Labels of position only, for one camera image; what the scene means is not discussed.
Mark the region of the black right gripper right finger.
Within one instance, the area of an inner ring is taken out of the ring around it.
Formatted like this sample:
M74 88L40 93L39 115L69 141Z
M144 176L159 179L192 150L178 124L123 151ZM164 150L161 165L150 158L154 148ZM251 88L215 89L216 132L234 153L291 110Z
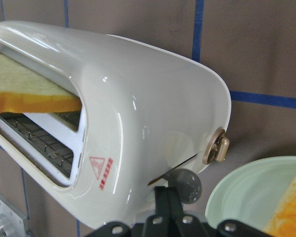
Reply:
M176 188L166 188L169 202L169 237L198 237L200 222L196 216L185 213Z

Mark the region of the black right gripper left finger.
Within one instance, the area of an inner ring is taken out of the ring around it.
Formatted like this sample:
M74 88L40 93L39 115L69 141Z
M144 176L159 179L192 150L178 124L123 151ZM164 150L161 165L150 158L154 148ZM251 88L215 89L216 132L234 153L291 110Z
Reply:
M166 187L155 187L155 214L149 216L142 229L141 237L168 237L170 206Z

